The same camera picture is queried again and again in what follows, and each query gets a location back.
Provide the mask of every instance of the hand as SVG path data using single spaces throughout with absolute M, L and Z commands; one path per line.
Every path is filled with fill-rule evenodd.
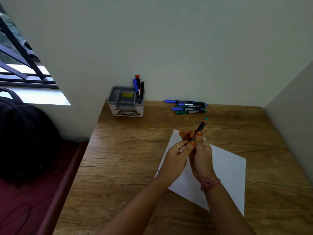
M 184 170 L 187 158 L 195 147 L 195 142 L 184 140 L 180 141 L 178 145 L 181 149 L 184 146 L 185 148 L 180 152 L 177 145 L 171 147 L 165 156 L 163 165 L 157 176 L 157 178 L 163 180 L 167 188 L 176 181 Z
M 181 131 L 179 135 L 183 140 L 190 140 L 195 136 L 195 131 Z M 212 148 L 207 140 L 203 141 L 202 132 L 197 132 L 195 137 L 196 147 L 189 156 L 190 166 L 194 177 L 201 181 L 201 177 L 216 180 L 217 176 L 213 169 Z

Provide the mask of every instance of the sheet of paper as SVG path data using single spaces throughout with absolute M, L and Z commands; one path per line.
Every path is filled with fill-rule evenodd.
M 181 141 L 178 132 L 178 130 L 174 129 L 156 176 L 162 167 L 168 149 Z M 211 147 L 214 171 L 217 177 L 221 179 L 221 183 L 228 191 L 239 211 L 244 215 L 246 159 L 216 146 L 211 145 Z M 209 210 L 204 193 L 200 190 L 200 184 L 192 174 L 189 159 L 182 174 L 169 189 L 202 208 Z

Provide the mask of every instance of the desk surface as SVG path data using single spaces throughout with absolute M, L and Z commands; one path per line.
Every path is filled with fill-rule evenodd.
M 260 107 L 210 105 L 175 115 L 146 102 L 143 118 L 113 116 L 104 105 L 54 234 L 95 234 L 155 176 L 173 129 L 203 133 L 247 159 L 245 217 L 257 234 L 313 234 L 313 189 Z M 210 234 L 208 211 L 167 190 L 145 234 Z

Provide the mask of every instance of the metal window grill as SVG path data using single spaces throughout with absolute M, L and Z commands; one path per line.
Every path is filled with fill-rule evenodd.
M 21 54 L 18 55 L 0 44 L 0 51 L 12 57 L 18 62 L 30 67 L 35 74 L 24 74 L 0 60 L 0 67 L 8 71 L 8 73 L 0 73 L 0 86 L 21 86 L 21 87 L 37 87 L 37 88 L 53 88 L 59 89 L 55 81 L 50 75 L 44 75 L 38 68 L 33 59 L 29 56 L 27 51 L 12 33 L 10 28 L 6 25 L 0 17 L 0 31 L 6 35 L 10 42 Z

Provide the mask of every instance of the red mattress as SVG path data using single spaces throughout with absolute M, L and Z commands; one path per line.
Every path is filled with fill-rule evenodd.
M 63 140 L 51 168 L 19 188 L 0 180 L 0 234 L 52 234 L 88 142 Z

